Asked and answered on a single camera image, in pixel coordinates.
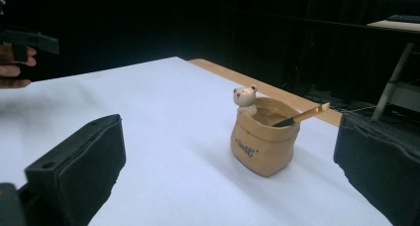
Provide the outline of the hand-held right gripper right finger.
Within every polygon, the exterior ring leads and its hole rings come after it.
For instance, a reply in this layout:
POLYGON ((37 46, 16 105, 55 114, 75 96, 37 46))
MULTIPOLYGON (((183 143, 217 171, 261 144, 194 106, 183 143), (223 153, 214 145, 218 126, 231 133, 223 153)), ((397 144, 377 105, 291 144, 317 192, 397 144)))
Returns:
POLYGON ((420 126, 345 114, 334 162, 393 226, 420 226, 420 126))

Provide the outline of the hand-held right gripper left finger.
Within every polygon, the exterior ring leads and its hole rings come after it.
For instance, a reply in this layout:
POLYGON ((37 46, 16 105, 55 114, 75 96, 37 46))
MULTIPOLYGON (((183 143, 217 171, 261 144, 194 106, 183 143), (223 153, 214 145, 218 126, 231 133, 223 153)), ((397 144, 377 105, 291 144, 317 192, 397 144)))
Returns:
POLYGON ((29 226, 87 226, 126 163, 118 114, 91 121, 25 168, 29 226))

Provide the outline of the gold handled brush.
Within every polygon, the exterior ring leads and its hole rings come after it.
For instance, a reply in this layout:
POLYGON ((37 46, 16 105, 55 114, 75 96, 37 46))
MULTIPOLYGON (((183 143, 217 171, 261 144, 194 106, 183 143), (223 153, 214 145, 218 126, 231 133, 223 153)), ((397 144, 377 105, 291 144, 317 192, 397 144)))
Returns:
POLYGON ((290 117, 288 119, 282 120, 276 124, 274 124, 274 127, 286 127, 286 126, 291 126, 294 125, 296 123, 300 123, 303 120, 306 120, 308 118, 311 118, 313 116, 316 116, 318 114, 324 113, 325 111, 327 111, 330 108, 330 103, 324 103, 321 104, 313 109, 307 110, 305 112, 302 112, 296 116, 290 117))

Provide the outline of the tan ceramic pot with bear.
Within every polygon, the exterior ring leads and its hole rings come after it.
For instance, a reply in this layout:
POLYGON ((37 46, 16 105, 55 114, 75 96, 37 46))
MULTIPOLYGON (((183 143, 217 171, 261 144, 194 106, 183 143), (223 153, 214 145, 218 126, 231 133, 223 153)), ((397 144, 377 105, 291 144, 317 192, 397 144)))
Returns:
POLYGON ((231 135, 231 150, 236 159, 252 172, 270 177, 287 166, 294 152, 300 125, 274 127, 298 114, 282 101, 257 97, 255 85, 235 88, 237 118, 231 135))

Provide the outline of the desk with metal legs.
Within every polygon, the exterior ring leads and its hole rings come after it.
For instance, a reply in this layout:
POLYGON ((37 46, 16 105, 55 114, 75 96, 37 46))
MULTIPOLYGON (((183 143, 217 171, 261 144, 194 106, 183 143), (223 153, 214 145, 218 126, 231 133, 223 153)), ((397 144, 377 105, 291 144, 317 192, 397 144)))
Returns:
MULTIPOLYGON (((413 32, 420 35, 420 24, 403 23, 394 21, 378 21, 369 23, 371 27, 386 28, 394 31, 413 32)), ((420 86, 400 82, 399 76, 403 67, 407 64, 409 55, 414 48, 413 42, 408 42, 394 68, 392 76, 386 83, 379 101, 371 116, 373 120, 379 120, 388 104, 402 107, 420 113, 420 86)))

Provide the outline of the black keyboard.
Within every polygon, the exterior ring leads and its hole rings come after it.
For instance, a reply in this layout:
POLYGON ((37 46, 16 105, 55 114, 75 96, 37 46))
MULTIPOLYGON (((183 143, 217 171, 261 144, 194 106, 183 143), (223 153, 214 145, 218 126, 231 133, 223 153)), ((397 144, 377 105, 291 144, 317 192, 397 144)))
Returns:
POLYGON ((387 17, 386 20, 391 22, 420 24, 420 16, 415 15, 391 15, 387 17))

